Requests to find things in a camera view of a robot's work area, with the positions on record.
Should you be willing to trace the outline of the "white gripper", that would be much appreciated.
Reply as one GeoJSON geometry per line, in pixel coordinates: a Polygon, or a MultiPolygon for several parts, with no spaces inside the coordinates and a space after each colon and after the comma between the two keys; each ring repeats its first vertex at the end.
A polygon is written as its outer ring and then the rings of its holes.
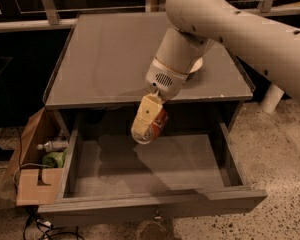
{"type": "Polygon", "coordinates": [[[145,95],[142,98],[131,131],[143,136],[163,109],[162,100],[168,101],[175,97],[187,77],[187,74],[174,72],[154,59],[145,77],[145,88],[153,94],[145,95]]]}

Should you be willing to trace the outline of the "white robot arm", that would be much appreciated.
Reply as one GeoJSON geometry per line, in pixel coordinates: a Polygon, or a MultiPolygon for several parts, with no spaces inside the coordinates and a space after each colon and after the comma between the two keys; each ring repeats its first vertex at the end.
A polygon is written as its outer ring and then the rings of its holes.
{"type": "Polygon", "coordinates": [[[163,104],[183,87],[195,64],[218,42],[300,103],[300,28],[241,11],[225,0],[166,0],[172,26],[145,77],[131,128],[140,144],[154,141],[168,119],[163,104]]]}

